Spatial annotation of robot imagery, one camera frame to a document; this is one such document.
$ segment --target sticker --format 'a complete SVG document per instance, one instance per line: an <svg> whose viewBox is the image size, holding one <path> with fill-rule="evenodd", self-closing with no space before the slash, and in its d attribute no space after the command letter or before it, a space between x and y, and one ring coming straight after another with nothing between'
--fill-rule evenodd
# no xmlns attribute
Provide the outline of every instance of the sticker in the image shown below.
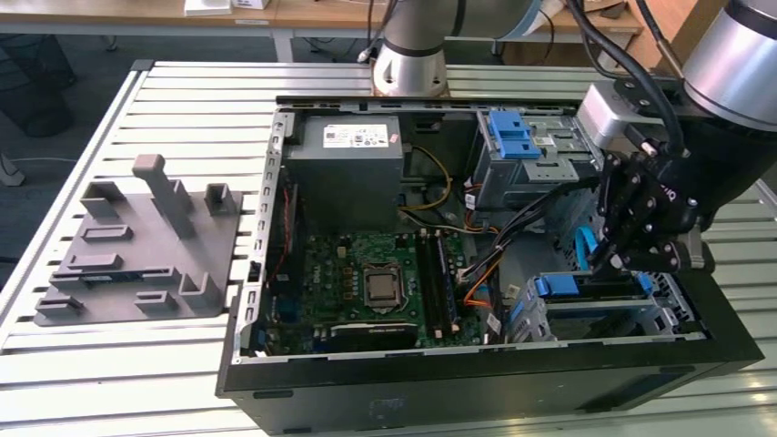
<svg viewBox="0 0 777 437"><path fill-rule="evenodd" d="M556 142L553 141L552 137L536 137L534 138L534 145L536 146L556 146Z"/></svg>
<svg viewBox="0 0 777 437"><path fill-rule="evenodd" d="M267 20L235 20L236 25L269 25Z"/></svg>
<svg viewBox="0 0 777 437"><path fill-rule="evenodd" d="M389 127L386 125L326 125L324 128L324 148L388 146Z"/></svg>
<svg viewBox="0 0 777 437"><path fill-rule="evenodd" d="M104 281L104 280L113 280L109 276L85 276L83 280L93 280L93 281Z"/></svg>
<svg viewBox="0 0 777 437"><path fill-rule="evenodd" d="M474 201L476 200L477 200L477 198L474 197L473 194L464 195L464 205L466 206L466 209L474 210Z"/></svg>
<svg viewBox="0 0 777 437"><path fill-rule="evenodd" d="M498 321L498 319L494 316L494 313L493 312L490 314L488 314L488 320L485 321L485 323L488 323L489 328L496 333L500 333L501 332L501 321Z"/></svg>
<svg viewBox="0 0 777 437"><path fill-rule="evenodd" d="M516 285L508 286L508 292L505 293L505 299L518 299L518 292L521 291L521 287Z"/></svg>

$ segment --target floor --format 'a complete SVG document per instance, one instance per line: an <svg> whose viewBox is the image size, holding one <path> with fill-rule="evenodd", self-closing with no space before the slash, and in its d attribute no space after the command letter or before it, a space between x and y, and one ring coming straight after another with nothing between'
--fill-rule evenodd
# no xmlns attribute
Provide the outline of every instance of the floor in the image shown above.
<svg viewBox="0 0 777 437"><path fill-rule="evenodd" d="M268 38L249 41L237 37L121 36L115 52L104 50L104 42L97 36L60 36L59 39L77 75L76 84L63 92L75 124L55 137L28 138L0 116L0 150L9 159L79 158L136 59L276 61L274 46ZM298 62L356 62L364 41L328 41L310 41L321 49L312 53L310 44L296 39L294 59ZM445 47L445 55L452 64L500 64L489 48L489 43L452 42ZM21 256L73 165L67 161L21 161L16 164L27 180L21 187L0 186L0 211L4 211L0 214L0 258ZM12 264L0 263L0 288L12 270Z"/></svg>

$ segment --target slotted metal table surface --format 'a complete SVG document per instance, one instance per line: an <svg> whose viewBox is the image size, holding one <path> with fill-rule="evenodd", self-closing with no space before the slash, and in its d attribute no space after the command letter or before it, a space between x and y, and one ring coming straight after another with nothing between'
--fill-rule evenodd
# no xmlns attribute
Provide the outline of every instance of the slotted metal table surface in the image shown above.
<svg viewBox="0 0 777 437"><path fill-rule="evenodd" d="M588 69L450 66L453 97L582 98ZM32 323L48 276L85 213L93 179L147 192L135 156L160 153L189 191L227 182L244 191L235 254L252 244L252 210L276 95L368 96L369 72L337 64L157 62L133 71L0 293L0 436L263 435L232 401L213 396L227 315L59 328ZM777 222L758 183L705 234L716 279L766 359L698 381L629 412L460 423L361 435L777 435ZM236 259L231 278L248 261ZM237 286L229 288L229 295Z"/></svg>

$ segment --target motherboard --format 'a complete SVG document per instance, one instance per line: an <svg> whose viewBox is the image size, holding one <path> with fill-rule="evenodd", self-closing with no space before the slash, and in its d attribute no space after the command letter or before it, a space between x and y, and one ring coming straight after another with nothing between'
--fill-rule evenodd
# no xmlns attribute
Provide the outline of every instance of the motherboard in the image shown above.
<svg viewBox="0 0 777 437"><path fill-rule="evenodd" d="M456 233L352 233L305 242L302 291L277 304L282 354L470 346L473 309L460 307Z"/></svg>

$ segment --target white box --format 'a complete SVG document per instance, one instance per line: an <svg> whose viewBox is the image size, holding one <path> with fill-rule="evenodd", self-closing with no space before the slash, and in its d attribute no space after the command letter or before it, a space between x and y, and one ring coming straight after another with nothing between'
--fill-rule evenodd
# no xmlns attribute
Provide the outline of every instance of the white box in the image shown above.
<svg viewBox="0 0 777 437"><path fill-rule="evenodd" d="M268 4L269 0L232 0L232 6L249 9L264 9Z"/></svg>
<svg viewBox="0 0 777 437"><path fill-rule="evenodd" d="M184 15L229 15L232 5L229 0L185 0Z"/></svg>

